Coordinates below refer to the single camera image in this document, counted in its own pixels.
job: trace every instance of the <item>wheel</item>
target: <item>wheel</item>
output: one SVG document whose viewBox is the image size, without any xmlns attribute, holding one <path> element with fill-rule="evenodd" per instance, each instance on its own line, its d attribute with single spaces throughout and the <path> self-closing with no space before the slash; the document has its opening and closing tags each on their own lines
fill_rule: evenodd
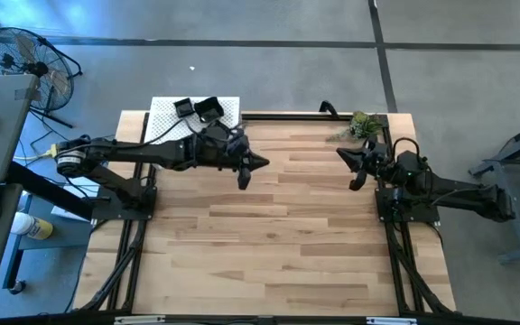
<svg viewBox="0 0 520 325">
<path fill-rule="evenodd" d="M 25 281 L 24 280 L 16 280 L 13 288 L 8 289 L 10 294 L 17 294 L 25 289 Z"/>
</svg>

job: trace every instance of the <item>white bottle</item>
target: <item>white bottle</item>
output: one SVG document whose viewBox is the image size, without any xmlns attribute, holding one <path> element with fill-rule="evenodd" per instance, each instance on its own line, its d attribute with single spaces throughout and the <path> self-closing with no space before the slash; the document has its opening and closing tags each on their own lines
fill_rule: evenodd
<svg viewBox="0 0 520 325">
<path fill-rule="evenodd" d="M 11 233 L 26 235 L 33 239 L 45 239 L 51 235 L 53 225 L 45 220 L 30 216 L 22 212 L 15 212 Z"/>
</svg>

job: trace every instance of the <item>black clamp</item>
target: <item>black clamp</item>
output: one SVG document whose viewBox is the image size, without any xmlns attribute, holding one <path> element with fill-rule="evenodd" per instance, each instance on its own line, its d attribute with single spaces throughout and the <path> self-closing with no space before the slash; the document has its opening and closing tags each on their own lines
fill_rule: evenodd
<svg viewBox="0 0 520 325">
<path fill-rule="evenodd" d="M 320 113 L 329 112 L 330 116 L 333 119 L 340 119 L 339 113 L 337 113 L 336 108 L 328 101 L 324 100 L 320 104 L 320 109 L 318 110 Z"/>
</svg>

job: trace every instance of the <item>wooden tabletop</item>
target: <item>wooden tabletop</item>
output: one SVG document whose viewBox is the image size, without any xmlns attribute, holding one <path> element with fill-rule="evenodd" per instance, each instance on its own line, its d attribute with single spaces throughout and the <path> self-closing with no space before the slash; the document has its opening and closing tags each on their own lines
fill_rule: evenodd
<svg viewBox="0 0 520 325">
<path fill-rule="evenodd" d="M 117 139 L 139 141 L 144 113 L 122 112 Z M 388 119 L 393 139 L 415 138 L 411 115 Z M 158 172 L 134 313 L 396 315 L 376 183 L 369 178 L 362 190 L 349 190 L 354 176 L 335 153 L 339 144 L 325 141 L 346 127 L 249 122 L 252 150 L 271 162 L 253 172 L 245 191 L 232 171 Z M 409 145 L 399 143 L 397 152 Z M 110 168 L 131 177 L 134 165 Z M 121 221 L 109 221 L 91 237 L 75 307 L 91 299 L 114 267 L 121 228 Z M 439 238 L 423 224 L 410 228 L 419 272 L 454 309 Z M 412 305 L 406 276 L 404 282 Z"/>
</svg>

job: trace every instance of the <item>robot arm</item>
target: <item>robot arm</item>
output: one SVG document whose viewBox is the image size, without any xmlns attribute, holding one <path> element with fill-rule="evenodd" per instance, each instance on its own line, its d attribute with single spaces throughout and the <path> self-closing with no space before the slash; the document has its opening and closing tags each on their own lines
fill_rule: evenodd
<svg viewBox="0 0 520 325">
<path fill-rule="evenodd" d="M 421 157 L 418 150 L 417 153 L 406 151 L 394 159 L 387 149 L 386 144 L 375 139 L 366 140 L 360 149 L 337 149 L 342 160 L 357 174 L 349 185 L 351 190 L 359 190 L 370 174 L 393 185 L 393 188 L 385 189 L 390 195 L 385 195 L 384 204 L 401 214 L 443 206 L 475 211 L 496 222 L 514 217 L 511 199 L 497 185 L 443 179 L 432 172 L 427 159 Z"/>
<path fill-rule="evenodd" d="M 103 162 L 156 163 L 177 172 L 197 166 L 228 168 L 238 171 L 240 190 L 246 189 L 252 171 L 270 163 L 250 150 L 243 129 L 230 129 L 220 122 L 179 140 L 153 142 L 135 144 L 83 135 L 58 144 L 57 171 L 68 178 L 88 177 L 115 192 L 128 208 L 133 208 L 142 204 L 144 187 L 139 180 L 124 179 L 111 172 Z"/>
</svg>

